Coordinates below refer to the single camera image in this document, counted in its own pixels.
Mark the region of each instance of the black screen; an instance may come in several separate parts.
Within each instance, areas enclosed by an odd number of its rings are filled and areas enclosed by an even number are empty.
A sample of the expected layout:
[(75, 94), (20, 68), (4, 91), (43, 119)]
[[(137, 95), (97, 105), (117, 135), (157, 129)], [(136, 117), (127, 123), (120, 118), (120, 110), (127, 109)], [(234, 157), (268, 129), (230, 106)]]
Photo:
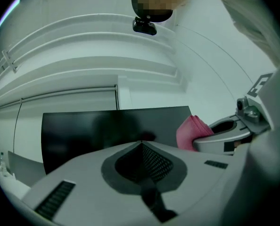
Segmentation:
[(46, 173), (86, 153), (139, 140), (177, 147), (188, 106), (139, 110), (45, 113), (41, 151)]

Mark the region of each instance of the person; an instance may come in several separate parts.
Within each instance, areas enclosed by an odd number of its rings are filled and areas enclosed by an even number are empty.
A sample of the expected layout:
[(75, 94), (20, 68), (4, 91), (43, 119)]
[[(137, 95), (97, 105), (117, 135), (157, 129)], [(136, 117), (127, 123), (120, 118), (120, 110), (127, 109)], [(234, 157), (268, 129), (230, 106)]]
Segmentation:
[[(142, 9), (149, 17), (168, 19), (172, 10), (185, 0), (137, 0), (134, 10)], [(280, 28), (262, 0), (222, 0), (235, 27), (255, 43), (273, 62), (280, 64)]]

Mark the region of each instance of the pink towel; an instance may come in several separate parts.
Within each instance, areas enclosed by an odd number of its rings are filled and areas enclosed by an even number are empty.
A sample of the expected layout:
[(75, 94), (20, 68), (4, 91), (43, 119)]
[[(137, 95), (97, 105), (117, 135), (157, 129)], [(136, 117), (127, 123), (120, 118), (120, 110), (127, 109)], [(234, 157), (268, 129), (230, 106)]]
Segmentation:
[(197, 152), (192, 142), (200, 137), (213, 135), (212, 130), (196, 115), (191, 115), (177, 129), (177, 144), (180, 149)]

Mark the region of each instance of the gray bracket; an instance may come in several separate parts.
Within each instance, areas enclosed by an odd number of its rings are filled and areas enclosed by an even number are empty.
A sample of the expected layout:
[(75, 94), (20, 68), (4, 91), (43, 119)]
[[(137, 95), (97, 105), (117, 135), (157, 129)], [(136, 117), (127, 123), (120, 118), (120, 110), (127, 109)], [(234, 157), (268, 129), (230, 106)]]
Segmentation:
[(251, 135), (251, 132), (235, 115), (218, 120), (209, 125), (209, 127), (214, 128), (223, 122), (232, 122), (233, 126), (223, 132), (217, 132), (214, 135), (194, 140), (194, 148), (201, 153), (233, 155), (235, 149), (234, 142), (247, 138)]
[(236, 116), (254, 134), (261, 134), (270, 128), (269, 123), (255, 106), (249, 106), (247, 98), (237, 100)]
[(16, 68), (15, 68), (15, 66), (13, 64), (14, 60), (10, 60), (10, 58), (9, 58), (9, 56), (8, 56), (8, 54), (7, 54), (7, 52), (5, 50), (2, 51), (2, 55), (5, 58), (7, 65), (10, 68), (12, 68), (14, 73), (16, 73)]

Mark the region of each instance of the black vent grille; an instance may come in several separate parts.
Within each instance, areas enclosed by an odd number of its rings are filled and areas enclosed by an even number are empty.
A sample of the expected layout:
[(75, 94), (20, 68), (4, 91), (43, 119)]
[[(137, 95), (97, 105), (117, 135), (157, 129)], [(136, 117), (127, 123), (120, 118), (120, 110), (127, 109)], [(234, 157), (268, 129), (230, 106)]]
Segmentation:
[(143, 164), (151, 179), (157, 183), (172, 170), (173, 163), (141, 144), (119, 158), (115, 164), (117, 172), (126, 179), (137, 182), (140, 165)]
[(52, 220), (74, 187), (74, 183), (66, 181), (61, 182), (36, 208), (35, 212), (48, 220)]
[(221, 168), (221, 169), (226, 169), (228, 167), (228, 164), (218, 162), (218, 161), (209, 161), (208, 160), (208, 161), (205, 162), (205, 164), (209, 165), (209, 166), (216, 167), (216, 168)]

